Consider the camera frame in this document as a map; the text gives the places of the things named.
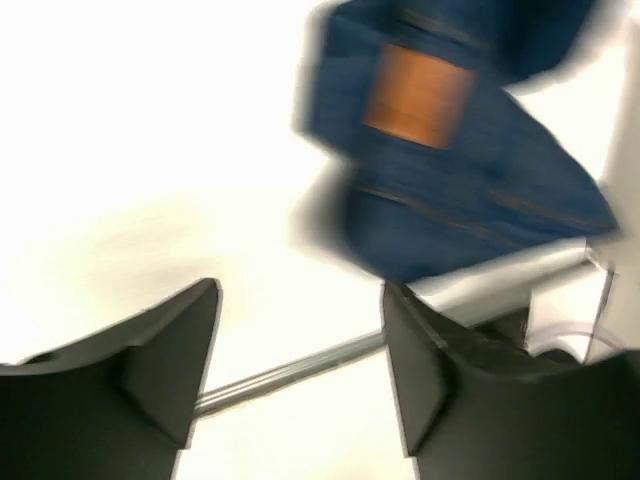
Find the metal bar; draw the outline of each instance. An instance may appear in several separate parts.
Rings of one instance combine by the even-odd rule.
[[[579,263],[564,266],[559,270],[529,279],[519,285],[502,288],[490,294],[467,297],[460,304],[445,309],[443,313],[467,328],[471,328],[527,306],[533,288],[565,275],[572,275],[588,265],[591,265],[591,262],[583,259]],[[202,418],[220,413],[240,403],[262,397],[312,376],[360,360],[378,352],[384,346],[383,333],[372,333],[259,375],[203,393],[198,398],[195,417]]]
[[[385,346],[382,332],[361,337],[315,355],[283,365],[273,370],[204,393],[196,405],[196,417],[219,413],[239,403],[262,397],[276,390],[341,367],[378,352]]]

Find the denim fabric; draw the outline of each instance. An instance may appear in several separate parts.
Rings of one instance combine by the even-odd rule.
[[[486,20],[491,17],[488,6],[494,2],[498,13],[493,17],[502,19],[497,25]],[[351,0],[340,4],[324,20],[324,44],[303,129],[341,154],[353,153],[385,43],[427,50],[461,66],[474,58],[459,54],[461,47],[480,49],[501,72],[502,83],[513,83],[559,64],[596,3],[519,0],[513,7],[507,0]],[[476,23],[482,22],[474,22],[471,14],[480,8],[474,5],[483,6],[482,19],[490,28],[477,29]],[[431,33],[407,22],[403,15],[407,10],[422,12],[427,20],[426,14],[435,12],[428,22]]]
[[[593,3],[352,0],[329,15],[308,130],[358,166],[344,215],[352,253],[411,283],[617,230],[591,177],[502,88],[555,66]],[[385,43],[476,71],[447,150],[361,124]]]

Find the brown leather patch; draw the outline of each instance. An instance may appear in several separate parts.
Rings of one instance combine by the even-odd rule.
[[[436,57],[389,46],[367,125],[433,148],[447,148],[474,73]]]

